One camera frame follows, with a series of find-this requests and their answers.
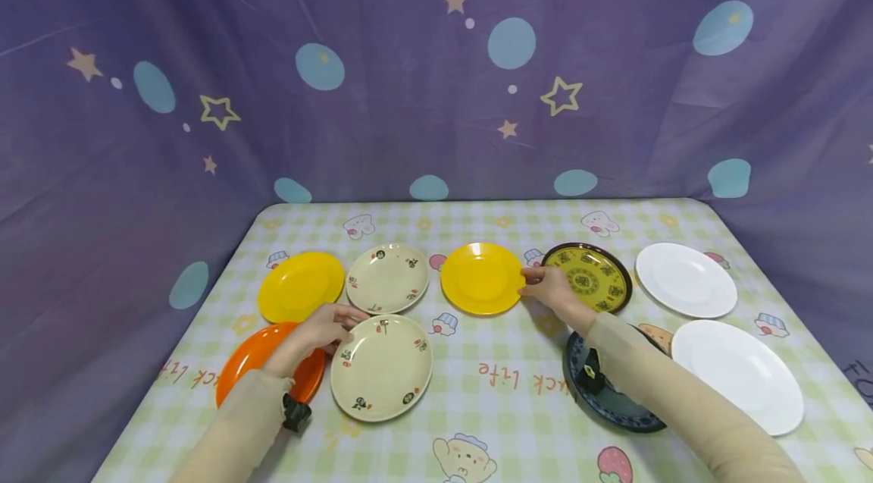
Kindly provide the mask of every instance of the blue circle print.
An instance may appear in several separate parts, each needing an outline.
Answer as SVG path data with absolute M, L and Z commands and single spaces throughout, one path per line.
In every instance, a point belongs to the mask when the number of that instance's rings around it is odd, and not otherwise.
M 752 8 L 739 0 L 719 4 L 697 25 L 694 50 L 707 57 L 731 52 L 746 41 L 752 24 Z
M 297 71 L 306 85 L 320 91 L 333 91 L 343 84 L 346 66 L 337 53 L 321 44 L 306 44 L 297 51 L 294 58 Z
M 494 65 L 515 70 L 534 56 L 537 35 L 523 18 L 510 17 L 498 23 L 488 36 L 488 56 Z
M 740 198 L 749 191 L 752 165 L 742 159 L 728 159 L 710 168 L 708 179 L 712 195 L 718 198 Z
M 138 62 L 133 66 L 133 84 L 145 105 L 157 113 L 169 114 L 176 109 L 173 87 L 163 71 L 151 62 Z
M 442 201 L 449 196 L 449 186 L 441 177 L 423 175 L 409 186 L 409 195 L 419 201 Z
M 558 174 L 555 179 L 555 191 L 561 196 L 579 196 L 595 189 L 597 177 L 588 171 L 567 171 Z
M 194 306 L 202 298 L 209 282 L 209 266 L 202 261 L 185 267 L 169 291 L 169 306 L 183 310 Z
M 291 178 L 280 178 L 274 183 L 276 195 L 285 202 L 312 202 L 312 194 Z

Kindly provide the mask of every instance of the green checkered pattern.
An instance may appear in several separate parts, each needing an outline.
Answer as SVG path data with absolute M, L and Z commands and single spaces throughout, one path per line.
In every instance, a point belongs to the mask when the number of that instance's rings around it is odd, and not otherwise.
M 621 230 L 594 234 L 581 219 L 595 211 L 607 213 Z M 363 214 L 371 215 L 375 231 L 353 240 L 343 225 Z M 256 299 L 271 253 L 329 252 L 347 269 L 379 243 L 409 243 L 430 258 L 476 241 L 506 246 L 524 264 L 529 249 L 545 253 L 557 243 L 595 243 L 628 270 L 640 249 L 654 242 L 722 255 L 740 292 L 739 305 L 723 320 L 762 335 L 754 322 L 766 312 L 789 332 L 760 336 L 791 368 L 805 397 L 803 425 L 779 443 L 809 481 L 873 481 L 873 472 L 853 453 L 854 447 L 873 445 L 871 410 L 717 215 L 688 199 L 271 206 L 236 250 L 96 481 L 163 482 L 182 462 L 216 412 L 213 374 L 266 324 Z M 436 364 L 421 402 L 396 420 L 358 424 L 333 403 L 326 375 L 311 402 L 308 429 L 303 436 L 281 432 L 254 481 L 441 483 L 448 477 L 433 443 L 455 433 L 487 444 L 498 464 L 489 481 L 599 481 L 597 455 L 610 445 L 630 458 L 634 481 L 707 481 L 699 461 L 670 430 L 617 431 L 576 407 L 562 376 L 569 332 L 550 312 L 526 301 L 498 317 L 467 316 L 443 298 L 439 272 L 430 273 L 431 287 L 407 316 L 427 331 L 443 312 L 459 322 L 452 335 L 431 335 Z M 345 294 L 340 302 L 347 303 Z M 621 317 L 670 331 L 687 321 L 639 287 Z

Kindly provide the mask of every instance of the white plate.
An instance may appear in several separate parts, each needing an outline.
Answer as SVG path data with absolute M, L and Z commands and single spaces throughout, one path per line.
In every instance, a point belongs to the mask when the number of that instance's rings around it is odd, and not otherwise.
M 368 423 L 412 409 L 433 372 L 424 329 L 405 316 L 380 315 L 357 324 L 352 336 L 331 363 L 330 387 L 339 408 Z
M 669 309 L 717 318 L 737 305 L 737 286 L 721 265 L 688 246 L 657 243 L 637 256 L 643 288 Z
M 346 276 L 349 300 L 370 315 L 392 315 L 427 289 L 427 260 L 412 246 L 382 245 L 361 254 Z
M 673 336 L 673 360 L 744 410 L 771 436 L 803 420 L 803 393 L 773 350 L 723 322 L 699 320 Z

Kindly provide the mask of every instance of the tablecloth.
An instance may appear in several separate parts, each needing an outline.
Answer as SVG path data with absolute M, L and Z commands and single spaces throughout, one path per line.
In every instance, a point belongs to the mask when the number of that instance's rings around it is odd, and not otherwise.
M 779 443 L 810 481 L 873 481 L 855 455 L 856 447 L 873 445 L 873 413 L 722 220 L 689 199 L 271 206 L 256 218 L 95 481 L 167 481 L 216 413 L 214 386 L 225 361 L 267 324 L 256 299 L 271 266 L 298 252 L 324 251 L 347 270 L 357 255 L 388 242 L 409 243 L 429 259 L 431 287 L 406 312 L 432 333 L 429 389 L 405 416 L 364 425 L 340 412 L 325 375 L 308 429 L 300 436 L 282 431 L 253 481 L 455 483 L 455 445 L 480 459 L 466 483 L 708 481 L 670 429 L 615 430 L 574 403 L 562 376 L 569 331 L 545 307 L 525 300 L 481 318 L 444 299 L 444 257 L 476 241 L 506 246 L 524 265 L 537 264 L 557 243 L 595 243 L 628 270 L 654 242 L 707 252 L 740 294 L 721 320 L 758 335 L 803 389 L 803 424 Z M 345 293 L 340 302 L 347 303 Z M 688 321 L 639 287 L 620 316 L 664 333 Z

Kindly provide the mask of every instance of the purple backdrop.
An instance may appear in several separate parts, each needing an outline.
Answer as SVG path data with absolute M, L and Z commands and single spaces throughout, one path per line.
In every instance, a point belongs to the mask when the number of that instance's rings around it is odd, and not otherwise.
M 873 367 L 873 0 L 0 5 L 2 481 L 90 478 L 282 198 L 696 197 Z

